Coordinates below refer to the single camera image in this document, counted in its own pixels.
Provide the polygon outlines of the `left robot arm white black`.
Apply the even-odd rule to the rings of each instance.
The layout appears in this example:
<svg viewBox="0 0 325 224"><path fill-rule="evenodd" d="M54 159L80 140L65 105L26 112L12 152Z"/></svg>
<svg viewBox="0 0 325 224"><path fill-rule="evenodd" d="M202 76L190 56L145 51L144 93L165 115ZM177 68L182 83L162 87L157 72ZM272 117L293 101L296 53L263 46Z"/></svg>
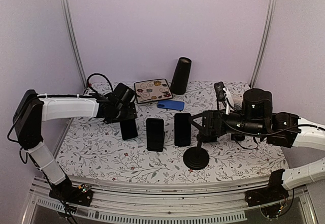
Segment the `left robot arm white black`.
<svg viewBox="0 0 325 224"><path fill-rule="evenodd" d="M11 132L15 132L18 143L34 160L55 191L65 201L72 200L76 193L67 182L67 176L56 162L41 135L42 122L64 118L102 118L105 123L116 123L137 117L135 92L123 83L102 95L94 92L79 94L38 94L30 89L25 92L13 116Z"/></svg>

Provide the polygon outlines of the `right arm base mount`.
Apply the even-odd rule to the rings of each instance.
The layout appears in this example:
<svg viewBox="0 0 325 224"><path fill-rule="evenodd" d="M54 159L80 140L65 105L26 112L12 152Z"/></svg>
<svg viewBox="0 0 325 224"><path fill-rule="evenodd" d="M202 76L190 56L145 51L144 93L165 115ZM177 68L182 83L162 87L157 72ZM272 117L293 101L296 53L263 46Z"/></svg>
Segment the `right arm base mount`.
<svg viewBox="0 0 325 224"><path fill-rule="evenodd" d="M271 173L266 187L246 191L244 200L248 206L258 206L287 199L289 193L282 186L282 175L284 172L284 169L274 171Z"/></svg>

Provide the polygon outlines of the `small black phone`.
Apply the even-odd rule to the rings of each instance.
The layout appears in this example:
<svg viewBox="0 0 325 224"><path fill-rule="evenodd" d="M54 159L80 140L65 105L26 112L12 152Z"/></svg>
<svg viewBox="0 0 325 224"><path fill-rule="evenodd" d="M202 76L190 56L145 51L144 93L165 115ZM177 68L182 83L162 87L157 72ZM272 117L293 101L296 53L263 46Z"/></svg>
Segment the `small black phone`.
<svg viewBox="0 0 325 224"><path fill-rule="evenodd" d="M162 152L164 149L165 130L164 120L160 118L146 119L147 150Z"/></svg>

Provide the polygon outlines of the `teal cased dark phone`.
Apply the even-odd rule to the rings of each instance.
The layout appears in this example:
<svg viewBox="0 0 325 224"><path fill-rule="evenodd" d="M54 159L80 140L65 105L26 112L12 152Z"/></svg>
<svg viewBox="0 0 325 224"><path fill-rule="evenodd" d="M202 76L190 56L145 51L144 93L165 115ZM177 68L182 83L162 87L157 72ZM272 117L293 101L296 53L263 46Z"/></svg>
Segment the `teal cased dark phone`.
<svg viewBox="0 0 325 224"><path fill-rule="evenodd" d="M124 141L134 139L138 136L138 130L135 119L121 121L120 130L122 139Z"/></svg>

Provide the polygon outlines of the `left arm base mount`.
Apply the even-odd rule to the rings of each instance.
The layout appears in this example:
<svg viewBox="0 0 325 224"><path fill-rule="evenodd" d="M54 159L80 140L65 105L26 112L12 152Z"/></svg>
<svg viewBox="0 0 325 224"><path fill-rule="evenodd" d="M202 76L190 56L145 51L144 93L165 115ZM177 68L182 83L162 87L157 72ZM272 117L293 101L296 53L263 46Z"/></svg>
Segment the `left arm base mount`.
<svg viewBox="0 0 325 224"><path fill-rule="evenodd" d="M71 180L66 177L63 182L55 185L48 180L51 191L49 197L57 199L63 203L72 203L81 206L89 207L93 191L92 186L88 184L81 184L73 186Z"/></svg>

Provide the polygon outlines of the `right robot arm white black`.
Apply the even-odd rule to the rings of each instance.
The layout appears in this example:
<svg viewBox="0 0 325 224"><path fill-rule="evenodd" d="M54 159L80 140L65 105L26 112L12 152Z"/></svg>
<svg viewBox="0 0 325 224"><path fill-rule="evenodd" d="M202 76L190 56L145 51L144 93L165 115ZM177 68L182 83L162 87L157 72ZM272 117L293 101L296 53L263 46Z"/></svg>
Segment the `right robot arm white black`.
<svg viewBox="0 0 325 224"><path fill-rule="evenodd" d="M258 88L245 91L240 109L234 107L231 94L219 83L215 84L215 92L217 103L223 103L225 108L206 110L189 118L199 133L197 146L186 150L183 155L188 168L205 168L209 154L202 148L202 143L214 142L226 134L237 144L251 137L255 144L265 140L268 144L285 148L324 150L324 125L287 112L273 113L271 92Z"/></svg>

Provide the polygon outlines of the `blue edged black phone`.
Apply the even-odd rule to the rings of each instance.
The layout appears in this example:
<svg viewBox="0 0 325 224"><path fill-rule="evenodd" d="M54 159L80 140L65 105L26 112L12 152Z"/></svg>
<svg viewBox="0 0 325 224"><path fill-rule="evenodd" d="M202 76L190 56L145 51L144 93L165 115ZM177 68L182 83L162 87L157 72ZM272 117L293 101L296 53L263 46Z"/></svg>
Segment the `blue edged black phone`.
<svg viewBox="0 0 325 224"><path fill-rule="evenodd" d="M217 142L218 136L203 136L203 143L214 143Z"/></svg>

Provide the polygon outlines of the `black tall phone holder stand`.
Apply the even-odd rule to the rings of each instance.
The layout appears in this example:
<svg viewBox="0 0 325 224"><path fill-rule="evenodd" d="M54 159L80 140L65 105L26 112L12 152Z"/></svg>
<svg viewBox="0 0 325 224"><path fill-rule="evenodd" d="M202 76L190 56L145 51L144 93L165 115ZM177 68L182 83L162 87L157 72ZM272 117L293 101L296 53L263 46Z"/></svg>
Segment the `black tall phone holder stand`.
<svg viewBox="0 0 325 224"><path fill-rule="evenodd" d="M197 134L197 145L187 149L183 155L184 164L192 170L202 170L209 164L209 154L202 148L206 137L202 133Z"/></svg>

